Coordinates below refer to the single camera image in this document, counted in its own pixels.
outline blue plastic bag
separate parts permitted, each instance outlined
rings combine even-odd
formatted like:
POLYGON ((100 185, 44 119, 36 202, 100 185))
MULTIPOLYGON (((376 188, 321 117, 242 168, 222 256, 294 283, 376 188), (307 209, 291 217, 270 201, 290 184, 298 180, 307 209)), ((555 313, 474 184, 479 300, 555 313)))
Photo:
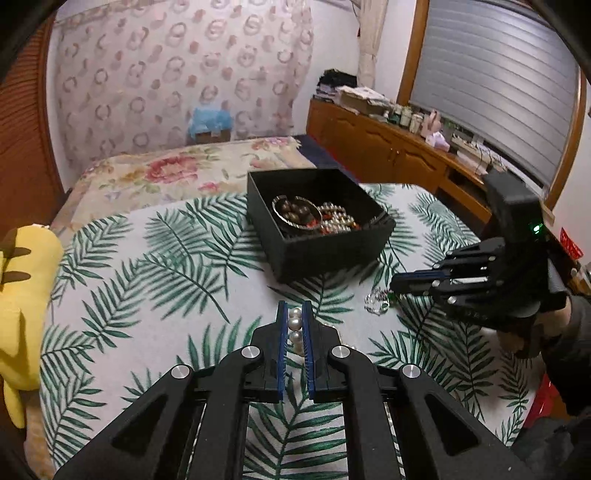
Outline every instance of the blue plastic bag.
POLYGON ((231 130, 232 125, 232 116, 225 110, 201 110, 196 108, 189 122, 189 135, 191 138, 206 132, 219 135, 222 130, 231 130))

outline bed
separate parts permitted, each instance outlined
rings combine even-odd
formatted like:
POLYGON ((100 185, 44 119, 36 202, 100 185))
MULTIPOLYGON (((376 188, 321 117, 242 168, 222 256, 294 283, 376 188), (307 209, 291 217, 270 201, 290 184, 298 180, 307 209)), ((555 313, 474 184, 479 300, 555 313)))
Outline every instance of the bed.
MULTIPOLYGON (((425 190, 363 185, 397 219, 380 257, 275 282, 245 217, 246 173, 316 166, 335 162, 311 138, 288 137, 120 155, 85 172, 51 226, 66 254, 47 313, 40 395, 27 405, 27 456, 38 474, 50 478, 175 364, 207 367, 248 344, 282 299, 311 300, 343 343, 381 365, 424 368, 514 441, 539 362, 503 352, 493 332, 452 323, 428 298, 403 299, 380 317, 364 309, 392 273, 478 241, 425 190)), ((342 409, 307 399, 301 360, 289 355, 282 406, 251 406, 244 478, 346 477, 342 409)))

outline wooden shelf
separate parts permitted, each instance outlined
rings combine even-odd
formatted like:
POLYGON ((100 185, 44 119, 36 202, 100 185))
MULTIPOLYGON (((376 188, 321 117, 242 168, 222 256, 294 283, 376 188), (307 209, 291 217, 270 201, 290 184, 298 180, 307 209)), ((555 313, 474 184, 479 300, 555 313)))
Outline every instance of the wooden shelf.
POLYGON ((408 130, 311 100, 306 131, 361 182, 412 183, 445 192, 483 225, 492 216, 482 179, 408 130))

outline white pearl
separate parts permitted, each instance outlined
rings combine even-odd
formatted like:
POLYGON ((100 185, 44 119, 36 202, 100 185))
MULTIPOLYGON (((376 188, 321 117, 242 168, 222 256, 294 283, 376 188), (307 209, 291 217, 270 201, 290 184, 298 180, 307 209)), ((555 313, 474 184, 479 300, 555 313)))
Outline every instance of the white pearl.
POLYGON ((293 343, 294 345, 298 345, 301 344, 304 341, 304 338, 302 336, 301 332, 290 332, 290 340, 291 343, 293 343))
POLYGON ((290 319, 287 320, 287 326, 294 332, 301 330, 301 317, 290 317, 290 319))
POLYGON ((301 308, 296 307, 294 309, 290 309, 289 318, 292 318, 292 317, 301 318, 301 308))

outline black box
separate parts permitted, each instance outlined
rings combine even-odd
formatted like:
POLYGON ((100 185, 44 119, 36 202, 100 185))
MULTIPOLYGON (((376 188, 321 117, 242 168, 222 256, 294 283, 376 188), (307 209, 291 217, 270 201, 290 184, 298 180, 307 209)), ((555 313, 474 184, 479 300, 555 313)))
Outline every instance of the black box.
POLYGON ((361 230, 335 235, 288 236, 278 227, 271 202, 278 195, 302 196, 315 205, 341 205, 360 226, 384 210, 361 187, 337 169, 305 168, 248 173, 248 215, 275 278, 282 283, 367 264, 377 258, 395 222, 383 218, 361 230))

